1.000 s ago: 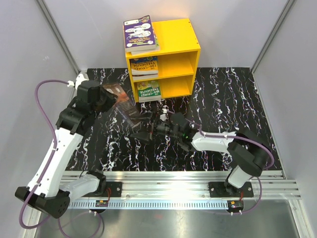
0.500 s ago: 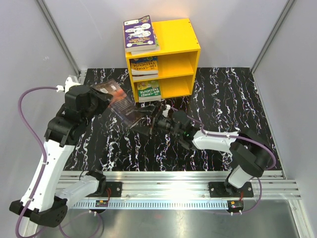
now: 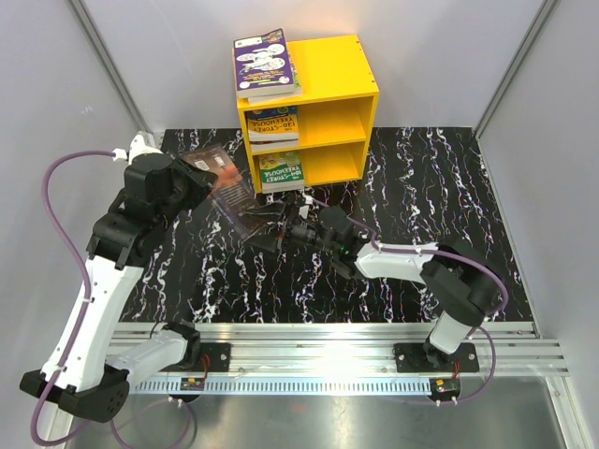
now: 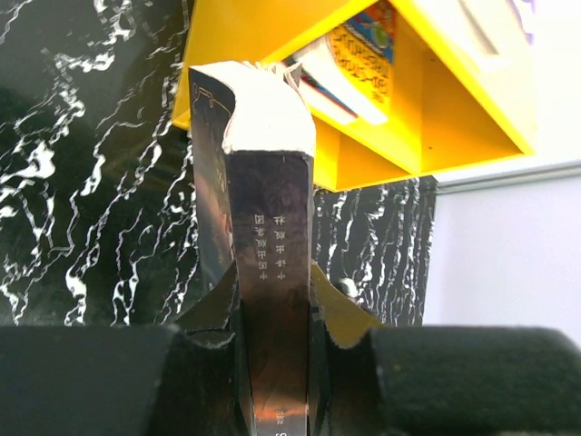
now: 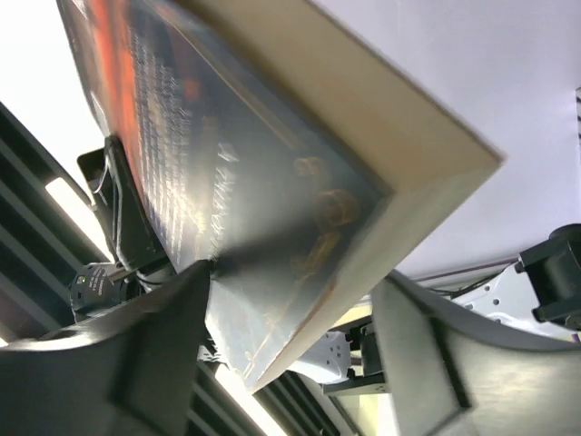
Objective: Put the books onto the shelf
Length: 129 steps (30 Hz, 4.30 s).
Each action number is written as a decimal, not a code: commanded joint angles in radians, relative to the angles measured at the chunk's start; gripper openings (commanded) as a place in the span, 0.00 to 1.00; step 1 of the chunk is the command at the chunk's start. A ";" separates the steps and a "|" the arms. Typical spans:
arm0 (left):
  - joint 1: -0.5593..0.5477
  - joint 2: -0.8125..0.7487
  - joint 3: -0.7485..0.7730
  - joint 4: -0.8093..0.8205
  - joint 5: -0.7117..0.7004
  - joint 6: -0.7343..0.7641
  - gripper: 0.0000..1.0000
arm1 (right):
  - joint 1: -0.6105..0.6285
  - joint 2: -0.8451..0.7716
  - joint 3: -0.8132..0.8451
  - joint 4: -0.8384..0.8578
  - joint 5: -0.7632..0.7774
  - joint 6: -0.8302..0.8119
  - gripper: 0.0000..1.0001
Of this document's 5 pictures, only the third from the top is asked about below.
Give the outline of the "dark blue treehouse book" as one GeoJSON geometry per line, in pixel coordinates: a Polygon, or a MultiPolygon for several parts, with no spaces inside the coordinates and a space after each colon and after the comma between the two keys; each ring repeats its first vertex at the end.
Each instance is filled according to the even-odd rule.
{"type": "Polygon", "coordinates": [[[274,194],[274,193],[282,193],[282,192],[291,192],[291,191],[301,191],[305,187],[304,184],[291,184],[291,183],[282,183],[282,184],[262,184],[262,193],[274,194]]]}

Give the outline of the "dark Tale of Two Cities book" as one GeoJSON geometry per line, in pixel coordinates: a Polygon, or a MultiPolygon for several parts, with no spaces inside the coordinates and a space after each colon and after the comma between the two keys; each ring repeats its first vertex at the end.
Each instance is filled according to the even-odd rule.
{"type": "Polygon", "coordinates": [[[182,159],[193,167],[217,176],[209,199],[243,241],[265,225],[263,217],[253,214],[259,207],[254,193],[221,145],[186,152],[182,159]]]}

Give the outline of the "green treehouse book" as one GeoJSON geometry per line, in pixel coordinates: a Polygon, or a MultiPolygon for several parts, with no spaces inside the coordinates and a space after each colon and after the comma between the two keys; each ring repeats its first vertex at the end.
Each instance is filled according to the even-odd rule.
{"type": "Polygon", "coordinates": [[[305,177],[300,153],[296,151],[276,152],[258,157],[262,184],[304,184],[305,177]]]}

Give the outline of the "yellow 130-storey treehouse book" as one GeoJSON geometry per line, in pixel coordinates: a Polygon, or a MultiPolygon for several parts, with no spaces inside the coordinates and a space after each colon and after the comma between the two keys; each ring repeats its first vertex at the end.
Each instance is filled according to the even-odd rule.
{"type": "Polygon", "coordinates": [[[252,110],[246,113],[251,142],[296,140],[300,137],[297,106],[252,110]]]}

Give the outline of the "lime 65-storey treehouse book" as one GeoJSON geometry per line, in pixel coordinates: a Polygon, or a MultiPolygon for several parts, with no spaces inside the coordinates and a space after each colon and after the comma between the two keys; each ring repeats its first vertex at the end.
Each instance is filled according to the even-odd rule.
{"type": "Polygon", "coordinates": [[[302,85],[300,82],[299,73],[294,65],[293,60],[290,60],[290,67],[291,67],[292,73],[294,75],[294,87],[292,90],[285,92],[285,93],[261,94],[261,95],[250,96],[247,99],[248,103],[250,105],[260,104],[260,103],[264,103],[264,102],[278,101],[278,100],[283,100],[283,99],[303,95],[303,88],[302,88],[302,85]]]}

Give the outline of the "purple 52-storey treehouse book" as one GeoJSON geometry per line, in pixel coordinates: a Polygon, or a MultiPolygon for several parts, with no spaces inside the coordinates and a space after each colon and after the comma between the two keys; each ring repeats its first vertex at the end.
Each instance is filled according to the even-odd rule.
{"type": "Polygon", "coordinates": [[[235,92],[238,99],[287,94],[295,73],[283,28],[233,42],[235,92]]]}

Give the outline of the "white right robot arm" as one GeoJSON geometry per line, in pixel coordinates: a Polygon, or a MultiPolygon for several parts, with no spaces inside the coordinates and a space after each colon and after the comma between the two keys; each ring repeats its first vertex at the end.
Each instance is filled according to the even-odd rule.
{"type": "Polygon", "coordinates": [[[251,245],[283,253],[295,244],[324,253],[330,266],[347,280],[394,279],[409,282],[435,300],[440,311],[416,351],[416,358],[435,371],[455,369],[462,342],[486,318],[505,308],[508,292],[498,270],[466,239],[420,244],[384,243],[376,232],[339,206],[305,198],[255,207],[246,216],[277,222],[279,232],[253,236],[251,245]]]}

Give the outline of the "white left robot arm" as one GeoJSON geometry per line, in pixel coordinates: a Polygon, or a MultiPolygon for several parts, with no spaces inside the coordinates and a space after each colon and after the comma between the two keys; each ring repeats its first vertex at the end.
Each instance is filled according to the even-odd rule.
{"type": "Polygon", "coordinates": [[[216,174],[162,152],[129,162],[123,188],[93,226],[88,256],[78,260],[82,286],[65,330],[43,367],[23,374],[21,391],[80,419],[107,423],[131,387],[169,366],[190,371],[199,365],[199,333],[185,324],[168,323],[121,355],[108,349],[125,302],[168,228],[216,183],[216,174]]]}

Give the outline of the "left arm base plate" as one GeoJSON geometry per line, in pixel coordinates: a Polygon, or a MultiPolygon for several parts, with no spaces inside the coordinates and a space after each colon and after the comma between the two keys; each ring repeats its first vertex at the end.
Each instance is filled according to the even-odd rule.
{"type": "Polygon", "coordinates": [[[167,375],[167,394],[191,402],[205,391],[209,377],[229,371],[232,345],[224,342],[202,343],[199,357],[190,368],[170,365],[161,370],[167,375]]]}

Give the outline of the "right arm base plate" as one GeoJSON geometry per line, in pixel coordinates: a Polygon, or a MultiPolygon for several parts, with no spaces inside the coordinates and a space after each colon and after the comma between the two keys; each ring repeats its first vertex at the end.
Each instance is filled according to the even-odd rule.
{"type": "Polygon", "coordinates": [[[480,371],[472,343],[461,343],[455,353],[447,355],[428,341],[398,342],[393,345],[392,353],[398,373],[424,375],[429,379],[428,398],[435,405],[456,404],[461,392],[460,375],[480,371]]]}

